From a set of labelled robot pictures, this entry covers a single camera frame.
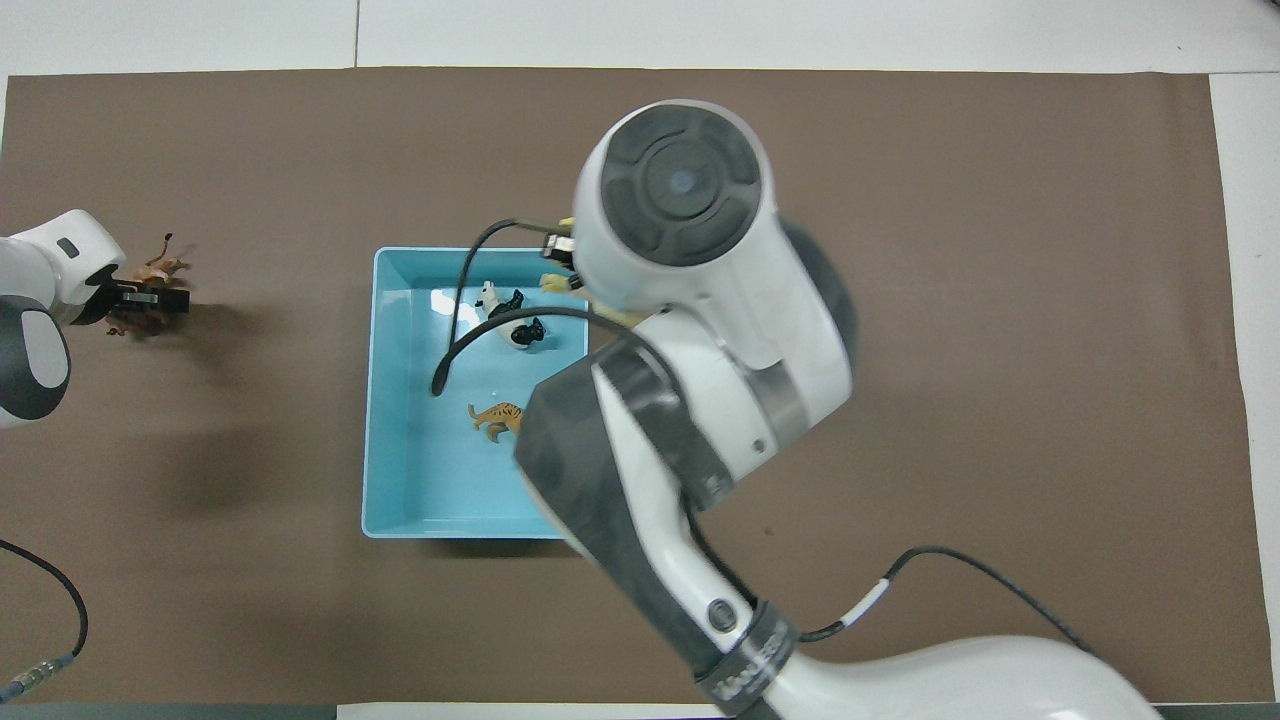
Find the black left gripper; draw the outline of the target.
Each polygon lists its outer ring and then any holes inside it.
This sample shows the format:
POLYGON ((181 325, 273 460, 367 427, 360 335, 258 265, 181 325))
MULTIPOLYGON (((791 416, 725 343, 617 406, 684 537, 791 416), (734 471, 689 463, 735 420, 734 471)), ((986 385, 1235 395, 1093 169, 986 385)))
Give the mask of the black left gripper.
POLYGON ((151 288, 137 281, 109 281, 95 291, 95 320, 102 322, 109 316, 133 320, 146 315, 157 320, 174 320, 189 314, 188 302, 188 290, 151 288), (155 297, 155 305, 151 305, 151 295, 155 297))

